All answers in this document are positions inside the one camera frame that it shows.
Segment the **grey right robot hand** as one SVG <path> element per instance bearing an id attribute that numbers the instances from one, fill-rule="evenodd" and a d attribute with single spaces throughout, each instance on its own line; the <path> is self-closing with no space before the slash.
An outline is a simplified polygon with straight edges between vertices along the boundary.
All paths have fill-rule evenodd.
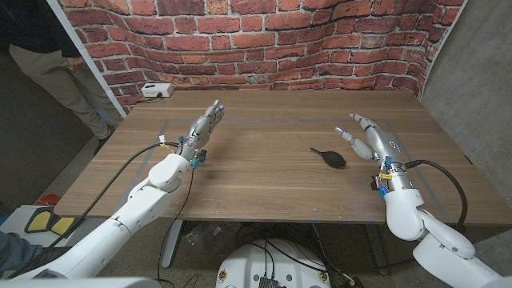
<path id="1" fill-rule="evenodd" d="M 350 114 L 366 133 L 366 145 L 344 129 L 336 127 L 334 131 L 346 140 L 360 158 L 375 161 L 379 174 L 376 176 L 378 187 L 387 186 L 387 191 L 412 189 L 413 185 L 403 165 L 402 151 L 398 141 L 382 130 L 371 119 L 359 114 Z"/>

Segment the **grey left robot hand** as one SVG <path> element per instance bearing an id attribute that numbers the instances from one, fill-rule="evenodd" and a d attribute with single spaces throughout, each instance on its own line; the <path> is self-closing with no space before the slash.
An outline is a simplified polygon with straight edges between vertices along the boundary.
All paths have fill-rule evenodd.
<path id="1" fill-rule="evenodd" d="M 215 99 L 204 115 L 190 126 L 183 143 L 177 149 L 177 154 L 192 163 L 200 149 L 209 141 L 211 133 L 222 120 L 224 113 L 224 106 L 219 105 L 219 100 Z"/>

